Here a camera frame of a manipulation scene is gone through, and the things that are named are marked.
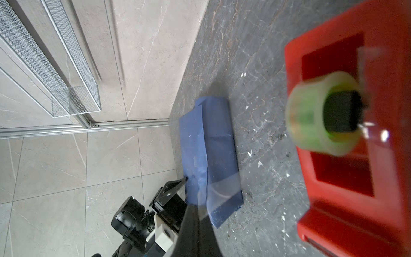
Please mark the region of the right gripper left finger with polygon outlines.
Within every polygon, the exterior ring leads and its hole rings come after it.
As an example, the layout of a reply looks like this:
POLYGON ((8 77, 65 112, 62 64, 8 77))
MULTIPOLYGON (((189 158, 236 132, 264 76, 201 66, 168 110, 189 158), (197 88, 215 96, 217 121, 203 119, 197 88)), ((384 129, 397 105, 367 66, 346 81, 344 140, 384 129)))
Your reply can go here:
POLYGON ((172 257, 197 256, 197 206, 187 206, 172 257))

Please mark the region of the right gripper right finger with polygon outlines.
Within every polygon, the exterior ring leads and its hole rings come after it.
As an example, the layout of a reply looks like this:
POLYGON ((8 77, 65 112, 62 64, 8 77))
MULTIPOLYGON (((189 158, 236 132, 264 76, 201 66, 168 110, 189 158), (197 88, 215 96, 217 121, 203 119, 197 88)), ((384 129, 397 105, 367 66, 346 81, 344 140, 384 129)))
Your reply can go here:
POLYGON ((208 213, 198 212, 198 217, 198 257, 222 257, 208 213))

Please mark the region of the clear adhesive tape strip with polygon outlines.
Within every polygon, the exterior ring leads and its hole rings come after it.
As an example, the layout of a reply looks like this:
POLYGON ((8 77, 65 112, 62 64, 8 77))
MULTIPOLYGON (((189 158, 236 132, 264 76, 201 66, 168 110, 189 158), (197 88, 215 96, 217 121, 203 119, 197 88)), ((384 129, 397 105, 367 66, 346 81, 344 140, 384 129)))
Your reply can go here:
POLYGON ((221 181, 200 186, 198 205, 210 216, 213 211, 233 198, 241 190, 239 173, 235 173, 221 181))

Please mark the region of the green clear tape roll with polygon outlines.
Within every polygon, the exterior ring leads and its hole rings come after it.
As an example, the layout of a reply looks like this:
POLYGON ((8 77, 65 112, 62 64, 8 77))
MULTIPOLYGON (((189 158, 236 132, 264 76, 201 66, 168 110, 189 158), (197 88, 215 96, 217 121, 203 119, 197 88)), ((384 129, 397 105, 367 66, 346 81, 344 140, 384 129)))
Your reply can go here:
POLYGON ((310 152, 344 156, 361 138, 361 130, 328 132, 323 121, 326 99, 333 93, 358 91, 355 78, 337 71, 297 84, 291 91, 285 110, 287 131, 295 145, 310 152))

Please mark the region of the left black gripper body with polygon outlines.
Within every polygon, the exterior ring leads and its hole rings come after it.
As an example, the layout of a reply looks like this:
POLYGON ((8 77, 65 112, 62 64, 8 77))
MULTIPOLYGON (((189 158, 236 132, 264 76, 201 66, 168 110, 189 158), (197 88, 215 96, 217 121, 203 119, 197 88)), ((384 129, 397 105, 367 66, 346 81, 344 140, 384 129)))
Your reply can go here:
POLYGON ((180 231, 187 203, 177 193, 165 193, 165 203, 162 203, 162 195, 163 187, 159 189, 149 206, 168 227, 173 231, 180 231))

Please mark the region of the light blue wrapping paper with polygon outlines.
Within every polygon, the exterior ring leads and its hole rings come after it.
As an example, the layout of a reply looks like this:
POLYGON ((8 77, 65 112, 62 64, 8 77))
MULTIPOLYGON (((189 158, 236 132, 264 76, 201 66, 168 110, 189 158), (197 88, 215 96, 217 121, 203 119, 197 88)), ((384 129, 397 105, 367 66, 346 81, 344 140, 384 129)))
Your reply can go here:
MULTIPOLYGON (((221 181, 239 173, 229 102, 224 97, 203 96, 192 111, 179 119, 180 148, 186 202, 198 205, 200 186, 221 181)), ((209 216, 219 228, 243 205, 240 190, 209 216)))

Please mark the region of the red tape dispenser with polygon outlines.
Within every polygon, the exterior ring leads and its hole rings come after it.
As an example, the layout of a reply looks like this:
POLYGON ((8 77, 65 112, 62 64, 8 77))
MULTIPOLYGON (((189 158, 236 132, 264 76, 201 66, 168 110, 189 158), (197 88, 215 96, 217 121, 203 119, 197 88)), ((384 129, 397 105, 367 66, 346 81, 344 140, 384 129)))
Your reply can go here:
POLYGON ((359 90, 326 99, 328 132, 361 130, 344 156, 296 146, 309 198, 302 241, 329 257, 411 254, 411 3, 365 1, 285 47, 288 97, 343 71, 359 90))

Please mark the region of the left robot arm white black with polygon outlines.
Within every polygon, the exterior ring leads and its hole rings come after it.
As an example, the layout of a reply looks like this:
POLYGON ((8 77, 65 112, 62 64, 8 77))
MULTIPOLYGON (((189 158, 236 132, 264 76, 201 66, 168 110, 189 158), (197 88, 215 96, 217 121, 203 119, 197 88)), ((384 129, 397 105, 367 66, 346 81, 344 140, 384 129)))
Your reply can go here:
POLYGON ((134 197, 128 197, 115 213, 111 226, 123 242, 114 257, 170 257, 178 241, 187 203, 178 192, 187 179, 165 183, 145 209, 134 197))

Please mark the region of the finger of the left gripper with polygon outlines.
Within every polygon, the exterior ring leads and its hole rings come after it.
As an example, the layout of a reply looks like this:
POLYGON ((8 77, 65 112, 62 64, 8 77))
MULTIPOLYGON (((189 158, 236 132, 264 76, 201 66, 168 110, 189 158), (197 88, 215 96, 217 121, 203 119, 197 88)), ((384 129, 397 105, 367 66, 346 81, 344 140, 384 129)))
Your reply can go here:
POLYGON ((158 202, 169 202, 178 191, 186 184, 187 177, 176 181, 167 182, 162 189, 160 190, 159 195, 157 196, 158 202))

